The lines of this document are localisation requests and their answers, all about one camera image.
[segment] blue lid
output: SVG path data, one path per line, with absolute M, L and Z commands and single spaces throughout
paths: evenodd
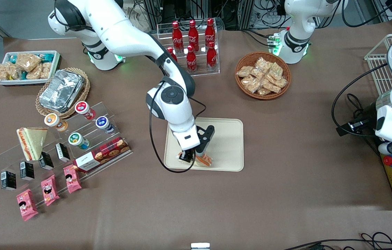
M 96 120 L 96 126 L 98 128 L 104 128 L 108 124 L 108 119 L 107 117 L 101 116 Z

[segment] red bottle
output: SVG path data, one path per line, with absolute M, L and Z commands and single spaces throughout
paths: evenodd
M 168 47 L 167 50 L 169 51 L 171 57 L 173 57 L 173 59 L 177 62 L 177 57 L 176 57 L 176 55 L 173 53 L 173 48 L 172 48 L 172 47 Z
M 208 44 L 207 51 L 207 69 L 209 71 L 214 71 L 216 69 L 216 50 L 215 42 L 210 42 Z
M 196 21 L 190 20 L 190 30 L 188 31 L 188 42 L 195 51 L 199 51 L 199 34 L 196 30 Z
M 187 49 L 188 49 L 188 54 L 187 54 L 188 72 L 195 72 L 197 70 L 197 65 L 196 65 L 196 55 L 194 53 L 193 46 L 189 45 Z
M 215 41 L 215 29 L 213 28 L 213 18 L 207 19 L 207 28 L 205 29 L 205 50 L 208 50 L 208 44 Z
M 173 45 L 176 51 L 176 54 L 183 54 L 184 53 L 184 43 L 182 41 L 182 32 L 179 30 L 179 23 L 174 21 L 173 25 L 173 33 L 171 37 L 173 38 Z

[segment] red emergency stop button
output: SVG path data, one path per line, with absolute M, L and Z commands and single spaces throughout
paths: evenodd
M 383 163 L 386 164 L 387 166 L 392 167 L 392 155 L 386 155 L 383 157 Z

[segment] white tray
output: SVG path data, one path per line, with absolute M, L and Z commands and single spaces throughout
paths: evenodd
M 48 75 L 48 78 L 46 79 L 35 79 L 35 80 L 6 80 L 6 81 L 0 81 L 0 85 L 4 86 L 19 86 L 19 85 L 36 85 L 36 84 L 43 84 L 45 82 L 48 82 L 48 79 L 53 77 L 54 73 L 56 73 L 56 68 L 59 63 L 60 59 L 60 54 L 55 51 L 55 50 L 41 50 L 41 51 L 24 51 L 24 52 L 8 52 L 5 54 L 5 57 L 3 58 L 2 63 L 6 63 L 9 61 L 9 58 L 11 56 L 15 56 L 19 53 L 30 53 L 30 54 L 54 54 L 54 58 L 52 61 L 51 69 L 50 69 L 50 74 Z
M 207 128 L 215 127 L 215 134 L 207 148 L 207 155 L 213 158 L 211 167 L 194 165 L 191 169 L 239 172 L 244 168 L 244 125 L 238 119 L 197 118 L 196 125 Z M 170 128 L 167 130 L 164 163 L 170 169 L 188 169 L 190 166 L 181 163 L 176 156 L 181 148 Z

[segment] brown basket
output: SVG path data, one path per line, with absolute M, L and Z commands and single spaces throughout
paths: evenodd
M 79 74 L 79 75 L 83 76 L 83 78 L 85 79 L 85 85 L 82 87 L 82 90 L 79 93 L 79 98 L 77 99 L 76 102 L 85 101 L 85 99 L 88 96 L 88 92 L 90 91 L 90 81 L 88 80 L 88 76 L 85 74 L 85 72 L 83 72 L 83 70 L 78 69 L 78 68 L 65 68 L 65 70 Z M 40 105 L 40 100 L 39 100 L 40 95 L 47 89 L 48 85 L 50 85 L 50 82 L 51 82 L 51 79 L 42 87 L 42 89 L 39 91 L 39 94 L 37 95 L 37 98 L 36 98 L 37 111 L 39 111 L 39 113 L 43 116 L 46 116 L 47 114 L 50 114 L 50 113 L 55 113 L 56 115 L 58 115 L 62 119 L 70 117 L 75 112 L 74 105 L 71 106 L 71 108 L 68 109 L 68 111 L 66 111 L 65 113 L 59 113 L 55 110 L 47 109 L 44 106 Z
M 241 83 L 241 78 L 238 75 L 236 75 L 236 72 L 238 72 L 244 66 L 253 66 L 254 67 L 256 61 L 258 61 L 258 58 L 260 58 L 260 57 L 264 58 L 266 61 L 269 61 L 269 62 L 276 62 L 280 67 L 282 67 L 283 77 L 287 80 L 287 85 L 285 85 L 285 87 L 282 88 L 281 92 L 270 93 L 268 95 L 253 94 L 252 92 L 249 92 L 248 90 L 246 90 L 244 88 L 244 86 Z M 238 86 L 240 87 L 240 89 L 243 92 L 245 92 L 247 95 L 249 95 L 251 97 L 261 99 L 261 100 L 269 100 L 269 99 L 277 98 L 278 96 L 285 93 L 291 84 L 291 73 L 290 73 L 290 69 L 288 68 L 288 65 L 281 58 L 273 55 L 272 53 L 264 52 L 264 51 L 252 52 L 252 53 L 247 54 L 244 57 L 242 57 L 239 60 L 238 64 L 236 65 L 235 78 L 236 78 L 236 83 L 238 84 Z

